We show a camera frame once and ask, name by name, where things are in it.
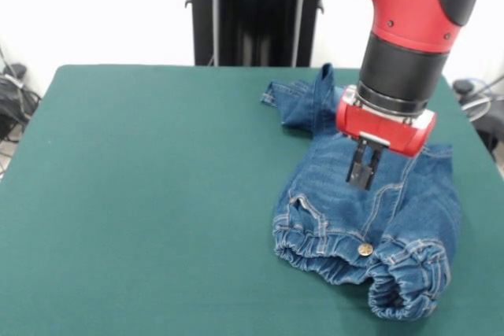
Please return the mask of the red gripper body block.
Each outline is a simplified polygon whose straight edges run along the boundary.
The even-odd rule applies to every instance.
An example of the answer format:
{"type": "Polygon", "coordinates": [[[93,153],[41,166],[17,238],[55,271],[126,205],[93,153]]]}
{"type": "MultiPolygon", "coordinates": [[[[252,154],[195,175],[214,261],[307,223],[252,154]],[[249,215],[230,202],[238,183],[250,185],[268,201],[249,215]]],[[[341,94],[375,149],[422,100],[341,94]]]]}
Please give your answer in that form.
{"type": "Polygon", "coordinates": [[[436,114],[424,110],[419,116],[394,116],[365,105],[357,87],[345,87],[335,113],[336,127],[352,138],[366,138],[407,157],[415,157],[428,140],[436,114]]]}

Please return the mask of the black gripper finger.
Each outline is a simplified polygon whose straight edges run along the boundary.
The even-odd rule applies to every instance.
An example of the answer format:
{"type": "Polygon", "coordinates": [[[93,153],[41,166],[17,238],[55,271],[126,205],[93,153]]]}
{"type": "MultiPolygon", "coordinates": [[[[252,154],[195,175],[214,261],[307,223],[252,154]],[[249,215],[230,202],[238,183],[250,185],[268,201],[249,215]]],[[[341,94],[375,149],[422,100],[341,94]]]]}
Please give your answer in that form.
{"type": "Polygon", "coordinates": [[[372,181],[374,180],[374,176],[376,174],[376,170],[378,169],[380,163],[382,152],[382,148],[372,148],[370,161],[368,164],[365,164],[361,170],[360,188],[362,190],[370,190],[372,181]]]}
{"type": "Polygon", "coordinates": [[[346,181],[352,186],[367,186],[369,170],[362,162],[366,147],[366,141],[359,139],[346,176],[346,181]]]}

